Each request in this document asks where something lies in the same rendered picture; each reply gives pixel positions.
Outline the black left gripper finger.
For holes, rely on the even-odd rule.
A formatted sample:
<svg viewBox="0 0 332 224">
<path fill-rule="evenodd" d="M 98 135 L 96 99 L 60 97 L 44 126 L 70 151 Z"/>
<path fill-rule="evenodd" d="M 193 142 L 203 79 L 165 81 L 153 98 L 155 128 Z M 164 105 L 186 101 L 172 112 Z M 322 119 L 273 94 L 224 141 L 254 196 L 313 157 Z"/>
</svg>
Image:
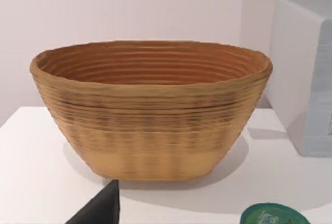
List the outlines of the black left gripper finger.
<svg viewBox="0 0 332 224">
<path fill-rule="evenodd" d="M 112 180 L 65 224 L 119 224 L 119 181 Z"/>
</svg>

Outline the brown woven basket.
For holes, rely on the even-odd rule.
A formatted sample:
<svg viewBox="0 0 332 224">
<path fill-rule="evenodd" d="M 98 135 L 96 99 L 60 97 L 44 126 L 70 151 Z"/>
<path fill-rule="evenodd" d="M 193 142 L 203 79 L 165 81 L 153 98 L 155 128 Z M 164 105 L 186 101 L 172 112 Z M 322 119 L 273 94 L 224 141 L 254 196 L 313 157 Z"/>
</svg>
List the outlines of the brown woven basket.
<svg viewBox="0 0 332 224">
<path fill-rule="evenodd" d="M 210 173 L 272 73 L 262 52 L 197 41 L 121 40 L 43 51 L 30 73 L 69 145 L 111 179 Z"/>
</svg>

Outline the green bottle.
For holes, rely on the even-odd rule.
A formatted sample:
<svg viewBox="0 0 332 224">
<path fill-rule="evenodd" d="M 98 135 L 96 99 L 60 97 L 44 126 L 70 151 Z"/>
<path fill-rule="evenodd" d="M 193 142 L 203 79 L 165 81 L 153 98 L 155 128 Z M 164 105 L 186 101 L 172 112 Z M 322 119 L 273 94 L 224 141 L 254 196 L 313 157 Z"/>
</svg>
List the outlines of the green bottle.
<svg viewBox="0 0 332 224">
<path fill-rule="evenodd" d="M 311 224 L 300 212 L 277 203 L 258 203 L 248 207 L 239 224 Z"/>
</svg>

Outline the pale grey box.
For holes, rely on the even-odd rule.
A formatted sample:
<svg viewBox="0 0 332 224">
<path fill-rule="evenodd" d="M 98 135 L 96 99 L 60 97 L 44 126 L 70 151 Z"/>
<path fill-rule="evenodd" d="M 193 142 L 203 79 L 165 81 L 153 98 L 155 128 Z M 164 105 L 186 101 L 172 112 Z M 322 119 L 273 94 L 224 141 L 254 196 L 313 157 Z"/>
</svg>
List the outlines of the pale grey box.
<svg viewBox="0 0 332 224">
<path fill-rule="evenodd" d="M 298 153 L 332 158 L 332 0 L 276 0 L 266 97 Z"/>
</svg>

